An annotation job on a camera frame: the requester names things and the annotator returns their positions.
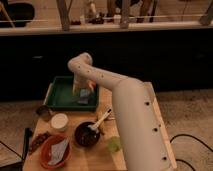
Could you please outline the orange tipped gripper finger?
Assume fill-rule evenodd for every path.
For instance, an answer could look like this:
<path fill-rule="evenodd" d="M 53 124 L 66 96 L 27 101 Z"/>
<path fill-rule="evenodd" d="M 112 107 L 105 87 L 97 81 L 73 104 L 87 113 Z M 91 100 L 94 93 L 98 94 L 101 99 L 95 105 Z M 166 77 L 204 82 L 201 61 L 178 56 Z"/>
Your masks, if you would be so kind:
<path fill-rule="evenodd" d="M 93 82 L 93 81 L 88 82 L 88 87 L 89 87 L 90 91 L 94 91 L 96 86 L 97 86 L 97 84 L 95 82 Z"/>

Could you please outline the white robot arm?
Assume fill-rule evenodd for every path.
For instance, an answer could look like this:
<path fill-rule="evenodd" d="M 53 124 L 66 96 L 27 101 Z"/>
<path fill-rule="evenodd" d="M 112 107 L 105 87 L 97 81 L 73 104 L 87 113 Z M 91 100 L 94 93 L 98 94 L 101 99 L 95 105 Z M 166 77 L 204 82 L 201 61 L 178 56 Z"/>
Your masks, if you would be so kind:
<path fill-rule="evenodd" d="M 112 108 L 128 171 L 174 171 L 155 114 L 154 94 L 136 78 L 96 68 L 92 57 L 82 53 L 69 60 L 74 88 L 91 80 L 112 91 Z"/>

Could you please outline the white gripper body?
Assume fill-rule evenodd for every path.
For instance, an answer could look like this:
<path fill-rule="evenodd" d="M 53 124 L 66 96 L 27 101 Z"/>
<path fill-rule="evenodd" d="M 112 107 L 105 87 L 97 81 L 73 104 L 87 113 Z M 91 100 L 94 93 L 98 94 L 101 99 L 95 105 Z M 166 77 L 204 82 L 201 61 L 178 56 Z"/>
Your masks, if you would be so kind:
<path fill-rule="evenodd" d="M 89 87 L 88 87 L 88 82 L 89 81 L 92 81 L 92 80 L 89 80 L 89 79 L 87 79 L 87 78 L 85 78 L 83 76 L 75 74 L 74 75 L 74 80 L 73 80 L 72 92 L 73 93 L 77 93 L 81 89 L 88 89 L 89 90 Z"/>

